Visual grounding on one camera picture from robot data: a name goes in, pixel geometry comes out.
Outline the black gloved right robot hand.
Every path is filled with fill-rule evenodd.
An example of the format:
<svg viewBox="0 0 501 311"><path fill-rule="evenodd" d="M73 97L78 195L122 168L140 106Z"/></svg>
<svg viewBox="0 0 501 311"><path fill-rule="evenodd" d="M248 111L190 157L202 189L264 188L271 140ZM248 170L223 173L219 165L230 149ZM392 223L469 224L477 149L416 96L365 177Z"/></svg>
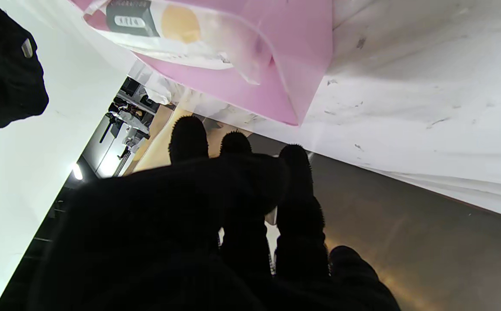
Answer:
<svg viewBox="0 0 501 311"><path fill-rule="evenodd" d="M0 9L0 129L49 104L33 35Z"/></svg>

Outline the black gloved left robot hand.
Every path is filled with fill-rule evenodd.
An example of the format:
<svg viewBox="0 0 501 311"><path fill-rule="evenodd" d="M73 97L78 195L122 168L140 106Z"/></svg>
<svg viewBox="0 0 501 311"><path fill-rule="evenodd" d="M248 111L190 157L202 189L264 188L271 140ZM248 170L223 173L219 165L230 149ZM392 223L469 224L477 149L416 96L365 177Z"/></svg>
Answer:
<svg viewBox="0 0 501 311"><path fill-rule="evenodd" d="M231 132L210 158L203 123L188 116L169 157L75 192L28 310L400 310L355 250L327 249L302 146L272 157Z"/></svg>

